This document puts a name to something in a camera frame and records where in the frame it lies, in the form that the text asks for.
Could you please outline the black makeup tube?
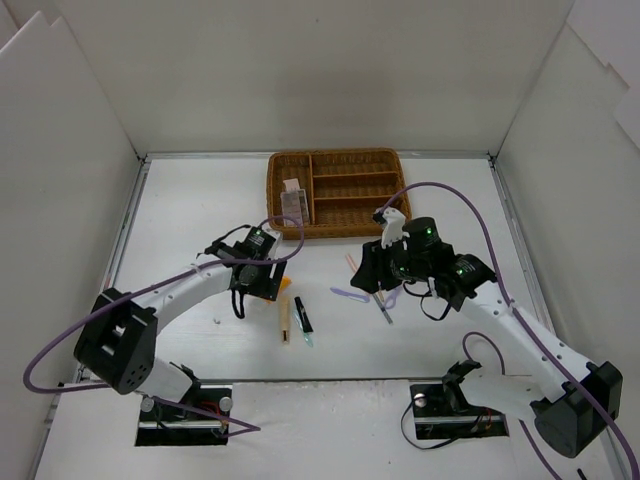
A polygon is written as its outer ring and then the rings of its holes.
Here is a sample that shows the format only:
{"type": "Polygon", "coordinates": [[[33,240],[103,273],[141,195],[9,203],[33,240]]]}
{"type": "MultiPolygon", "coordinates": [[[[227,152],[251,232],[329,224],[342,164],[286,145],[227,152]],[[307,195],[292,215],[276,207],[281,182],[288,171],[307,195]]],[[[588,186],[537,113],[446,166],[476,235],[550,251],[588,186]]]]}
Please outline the black makeup tube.
{"type": "Polygon", "coordinates": [[[302,302],[302,299],[299,296],[296,296],[294,298],[294,305],[295,305],[295,313],[298,313],[301,317],[304,331],[307,333],[313,333],[314,332],[313,327],[310,323],[310,320],[306,312],[305,306],[302,302]]]}

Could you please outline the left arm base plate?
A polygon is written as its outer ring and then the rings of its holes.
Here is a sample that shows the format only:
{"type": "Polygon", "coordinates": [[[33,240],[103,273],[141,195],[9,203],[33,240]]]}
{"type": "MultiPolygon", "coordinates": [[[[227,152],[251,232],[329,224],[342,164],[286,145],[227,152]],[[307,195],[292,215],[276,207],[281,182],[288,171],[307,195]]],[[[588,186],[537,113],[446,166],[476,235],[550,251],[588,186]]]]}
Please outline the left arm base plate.
{"type": "MultiPolygon", "coordinates": [[[[229,417],[232,387],[204,385],[192,405],[218,416],[229,417]]],[[[162,404],[144,397],[141,401],[136,447],[225,446],[229,423],[209,415],[162,404]]]]}

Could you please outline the clear mauve eyeshadow palette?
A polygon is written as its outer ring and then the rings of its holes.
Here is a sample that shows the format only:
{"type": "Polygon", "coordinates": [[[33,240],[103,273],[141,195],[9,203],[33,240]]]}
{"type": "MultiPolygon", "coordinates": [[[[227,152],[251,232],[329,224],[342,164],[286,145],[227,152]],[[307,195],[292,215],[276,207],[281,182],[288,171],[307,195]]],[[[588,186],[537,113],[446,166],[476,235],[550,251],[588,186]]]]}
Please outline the clear mauve eyeshadow palette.
{"type": "Polygon", "coordinates": [[[296,189],[282,192],[280,194],[282,214],[285,226],[294,226],[293,220],[298,224],[308,225],[310,223],[309,206],[305,189],[296,189]]]}

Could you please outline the mint green eyebrow razor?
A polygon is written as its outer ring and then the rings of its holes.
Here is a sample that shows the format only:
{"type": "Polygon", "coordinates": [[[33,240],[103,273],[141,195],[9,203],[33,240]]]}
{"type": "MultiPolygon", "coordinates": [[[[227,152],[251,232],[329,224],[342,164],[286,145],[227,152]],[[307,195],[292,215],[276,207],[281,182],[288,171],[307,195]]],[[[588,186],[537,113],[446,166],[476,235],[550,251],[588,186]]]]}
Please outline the mint green eyebrow razor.
{"type": "Polygon", "coordinates": [[[314,347],[313,340],[312,340],[310,334],[304,331],[304,327],[303,327],[303,323],[302,323],[300,315],[298,313],[294,313],[294,319],[295,319],[296,324],[297,324],[297,326],[298,326],[298,328],[299,328],[299,330],[300,330],[300,332],[301,332],[301,334],[302,334],[302,336],[304,338],[304,341],[305,341],[306,345],[308,347],[310,347],[310,348],[313,348],[314,347]]]}

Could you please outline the brown wicker divided tray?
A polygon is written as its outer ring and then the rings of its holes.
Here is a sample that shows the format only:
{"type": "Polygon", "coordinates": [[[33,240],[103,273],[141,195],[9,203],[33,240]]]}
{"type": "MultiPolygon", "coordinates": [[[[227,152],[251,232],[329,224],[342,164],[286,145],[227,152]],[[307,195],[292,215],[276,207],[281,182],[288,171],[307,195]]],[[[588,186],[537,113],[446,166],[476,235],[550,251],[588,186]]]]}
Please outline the brown wicker divided tray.
{"type": "Polygon", "coordinates": [[[381,229],[372,216],[392,201],[392,207],[411,218],[398,153],[390,148],[284,151],[270,156],[267,167],[267,216],[272,229],[286,240],[297,240],[299,230],[282,220],[281,194],[286,180],[296,179],[305,190],[309,218],[307,239],[377,236],[381,229]]]}

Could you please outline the purple eyebrow razor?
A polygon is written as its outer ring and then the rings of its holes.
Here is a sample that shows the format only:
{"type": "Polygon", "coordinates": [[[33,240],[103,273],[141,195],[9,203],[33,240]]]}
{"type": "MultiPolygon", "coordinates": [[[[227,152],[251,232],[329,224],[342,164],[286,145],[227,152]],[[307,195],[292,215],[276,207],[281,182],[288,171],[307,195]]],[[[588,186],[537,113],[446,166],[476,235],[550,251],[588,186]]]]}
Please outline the purple eyebrow razor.
{"type": "Polygon", "coordinates": [[[363,295],[355,292],[349,292],[337,287],[330,287],[329,290],[341,297],[348,298],[350,300],[358,301],[361,303],[368,303],[370,301],[370,297],[368,295],[363,295]]]}

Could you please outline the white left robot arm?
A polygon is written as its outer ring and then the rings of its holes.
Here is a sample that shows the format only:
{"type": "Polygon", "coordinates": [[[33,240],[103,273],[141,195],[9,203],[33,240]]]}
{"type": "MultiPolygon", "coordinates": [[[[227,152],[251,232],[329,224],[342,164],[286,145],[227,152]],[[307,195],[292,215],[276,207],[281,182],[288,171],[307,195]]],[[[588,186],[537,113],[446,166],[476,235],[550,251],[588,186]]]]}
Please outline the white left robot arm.
{"type": "Polygon", "coordinates": [[[188,367],[156,355],[158,335],[214,295],[228,292],[238,319],[245,317],[245,297],[275,300],[286,263],[271,261],[281,241],[277,231],[251,227],[245,239],[232,246],[214,241],[176,282],[131,299],[115,288],[103,291],[74,357],[117,393],[164,399],[164,408],[175,418],[191,418],[200,406],[201,382],[188,367]]]}

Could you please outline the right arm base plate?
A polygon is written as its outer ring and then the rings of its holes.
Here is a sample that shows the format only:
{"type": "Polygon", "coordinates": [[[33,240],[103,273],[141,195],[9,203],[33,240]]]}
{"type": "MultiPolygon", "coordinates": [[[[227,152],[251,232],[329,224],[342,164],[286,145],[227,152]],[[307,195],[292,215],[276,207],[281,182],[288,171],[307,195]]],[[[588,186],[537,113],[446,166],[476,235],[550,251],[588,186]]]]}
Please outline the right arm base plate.
{"type": "Polygon", "coordinates": [[[409,392],[411,407],[407,414],[411,419],[404,417],[403,425],[413,427],[420,443],[509,436],[506,417],[501,412],[487,407],[454,407],[441,383],[411,383],[409,392]]]}

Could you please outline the beige concealer tube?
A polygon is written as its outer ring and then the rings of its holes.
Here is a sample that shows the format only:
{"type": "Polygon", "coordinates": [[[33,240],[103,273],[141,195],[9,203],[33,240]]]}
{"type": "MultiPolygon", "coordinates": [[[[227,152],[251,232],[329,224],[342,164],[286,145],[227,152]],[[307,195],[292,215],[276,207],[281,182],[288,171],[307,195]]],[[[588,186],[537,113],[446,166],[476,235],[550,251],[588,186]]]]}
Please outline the beige concealer tube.
{"type": "Polygon", "coordinates": [[[290,343],[290,329],[291,329],[291,306],[290,298],[283,295],[278,300],[279,305],[279,331],[280,340],[283,344],[290,343]]]}

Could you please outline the grey makeup pencil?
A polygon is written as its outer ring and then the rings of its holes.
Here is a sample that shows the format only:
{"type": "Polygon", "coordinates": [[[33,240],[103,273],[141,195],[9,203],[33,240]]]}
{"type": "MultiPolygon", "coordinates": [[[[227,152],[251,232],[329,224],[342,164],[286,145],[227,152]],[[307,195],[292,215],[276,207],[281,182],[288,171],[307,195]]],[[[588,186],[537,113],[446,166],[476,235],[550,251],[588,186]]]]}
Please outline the grey makeup pencil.
{"type": "Polygon", "coordinates": [[[391,316],[388,313],[388,310],[385,306],[384,300],[380,298],[380,296],[378,294],[373,294],[371,296],[372,300],[376,303],[378,309],[380,310],[381,314],[383,315],[384,319],[386,320],[386,322],[389,325],[393,325],[393,319],[391,318],[391,316]]]}

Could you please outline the pink rectangular compact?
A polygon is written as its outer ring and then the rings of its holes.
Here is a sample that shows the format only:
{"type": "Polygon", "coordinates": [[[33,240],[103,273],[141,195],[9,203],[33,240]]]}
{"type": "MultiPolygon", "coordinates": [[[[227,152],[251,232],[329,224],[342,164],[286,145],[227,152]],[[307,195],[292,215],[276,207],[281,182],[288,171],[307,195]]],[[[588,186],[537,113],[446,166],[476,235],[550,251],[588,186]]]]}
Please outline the pink rectangular compact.
{"type": "Polygon", "coordinates": [[[284,179],[283,185],[284,185],[284,190],[286,192],[292,192],[292,191],[297,191],[301,189],[299,180],[297,178],[284,179]]]}

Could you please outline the orange sunscreen tube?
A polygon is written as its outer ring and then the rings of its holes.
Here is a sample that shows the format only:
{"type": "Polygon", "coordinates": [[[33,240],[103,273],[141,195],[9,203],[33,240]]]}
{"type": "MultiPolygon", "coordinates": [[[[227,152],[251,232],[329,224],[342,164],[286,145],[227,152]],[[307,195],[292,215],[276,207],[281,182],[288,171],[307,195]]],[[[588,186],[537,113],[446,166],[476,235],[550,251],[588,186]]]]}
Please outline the orange sunscreen tube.
{"type": "Polygon", "coordinates": [[[273,290],[273,291],[271,291],[269,293],[269,295],[264,298],[264,300],[267,301],[267,302],[275,301],[277,299],[277,297],[279,296],[279,294],[282,293],[285,289],[287,289],[291,284],[292,284],[292,280],[289,277],[284,276],[280,280],[278,288],[273,290]]]}

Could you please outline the purple small scissors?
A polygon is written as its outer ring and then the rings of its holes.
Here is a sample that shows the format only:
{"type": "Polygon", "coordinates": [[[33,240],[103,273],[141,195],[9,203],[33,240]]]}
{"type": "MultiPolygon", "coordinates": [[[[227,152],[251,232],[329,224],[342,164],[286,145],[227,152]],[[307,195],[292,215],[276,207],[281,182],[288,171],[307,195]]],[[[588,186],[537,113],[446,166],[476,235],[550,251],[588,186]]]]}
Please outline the purple small scissors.
{"type": "Polygon", "coordinates": [[[383,305],[386,310],[393,309],[396,306],[398,297],[402,293],[402,291],[402,287],[399,286],[384,294],[383,305]]]}

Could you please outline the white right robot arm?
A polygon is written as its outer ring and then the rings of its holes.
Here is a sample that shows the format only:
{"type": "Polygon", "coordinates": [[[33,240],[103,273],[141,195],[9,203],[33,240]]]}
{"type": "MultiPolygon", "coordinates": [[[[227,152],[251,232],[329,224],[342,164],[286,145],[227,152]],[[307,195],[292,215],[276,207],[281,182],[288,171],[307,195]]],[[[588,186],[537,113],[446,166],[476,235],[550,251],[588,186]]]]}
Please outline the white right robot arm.
{"type": "Polygon", "coordinates": [[[491,374],[477,361],[454,364],[442,378],[445,405],[464,412],[489,407],[534,424],[558,454],[577,457],[616,418],[623,377],[610,362],[595,364],[574,351],[503,295],[495,272],[472,254],[443,242],[431,217],[408,220],[395,208],[377,212],[379,240],[363,246],[353,287],[369,294],[425,282],[432,294],[524,364],[531,378],[491,374]]]}

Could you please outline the pink makeup pen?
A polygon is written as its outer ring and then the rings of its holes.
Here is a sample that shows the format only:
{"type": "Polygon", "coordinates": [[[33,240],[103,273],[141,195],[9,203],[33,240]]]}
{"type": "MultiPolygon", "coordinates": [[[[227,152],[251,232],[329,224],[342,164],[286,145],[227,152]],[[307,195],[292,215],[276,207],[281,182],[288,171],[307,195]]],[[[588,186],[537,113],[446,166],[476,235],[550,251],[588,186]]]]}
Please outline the pink makeup pen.
{"type": "Polygon", "coordinates": [[[348,265],[349,265],[349,267],[350,267],[350,269],[351,269],[352,273],[355,273],[355,272],[357,271],[357,266],[356,266],[356,264],[354,263],[353,258],[351,257],[351,255],[350,255],[350,254],[346,254],[346,255],[345,255],[345,258],[346,258],[346,260],[347,260],[347,263],[348,263],[348,265]]]}

